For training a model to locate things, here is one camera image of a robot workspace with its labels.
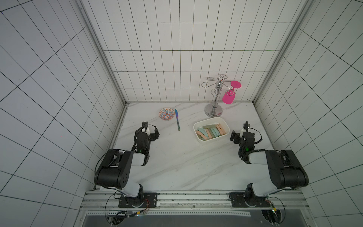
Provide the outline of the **olive folding fruit knife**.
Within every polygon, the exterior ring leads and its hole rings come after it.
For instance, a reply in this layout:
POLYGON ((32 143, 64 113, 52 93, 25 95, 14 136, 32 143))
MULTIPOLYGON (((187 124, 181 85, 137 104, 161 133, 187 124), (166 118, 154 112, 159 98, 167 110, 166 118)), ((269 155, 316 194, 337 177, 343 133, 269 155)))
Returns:
POLYGON ((202 128, 209 129, 209 128, 216 128, 218 124, 210 124, 210 125, 204 125, 202 128))

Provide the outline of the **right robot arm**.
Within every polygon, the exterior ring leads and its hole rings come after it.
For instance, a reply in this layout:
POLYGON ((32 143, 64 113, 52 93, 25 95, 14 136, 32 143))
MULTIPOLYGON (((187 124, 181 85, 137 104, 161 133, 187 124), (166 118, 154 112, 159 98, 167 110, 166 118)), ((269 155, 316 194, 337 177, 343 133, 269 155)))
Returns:
POLYGON ((244 198, 247 201, 266 198, 270 194, 284 189, 295 190, 306 187, 309 178, 306 171, 292 150, 256 149, 262 139, 255 140, 255 133, 248 122, 242 132, 232 131, 230 141, 239 145, 238 156, 246 164, 264 165, 268 168, 268 177, 259 182, 248 184, 244 198))

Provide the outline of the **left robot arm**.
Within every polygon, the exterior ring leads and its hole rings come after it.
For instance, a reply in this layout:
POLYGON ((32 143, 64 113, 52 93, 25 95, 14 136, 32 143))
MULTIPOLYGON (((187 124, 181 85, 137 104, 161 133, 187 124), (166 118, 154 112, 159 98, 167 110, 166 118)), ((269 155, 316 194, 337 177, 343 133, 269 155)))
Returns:
POLYGON ((105 189, 115 189, 125 198, 144 201, 142 185, 131 180, 132 166, 145 166, 150 158, 151 143, 159 139, 156 126, 143 122, 135 131, 131 150, 109 149, 98 161, 94 182, 105 189))

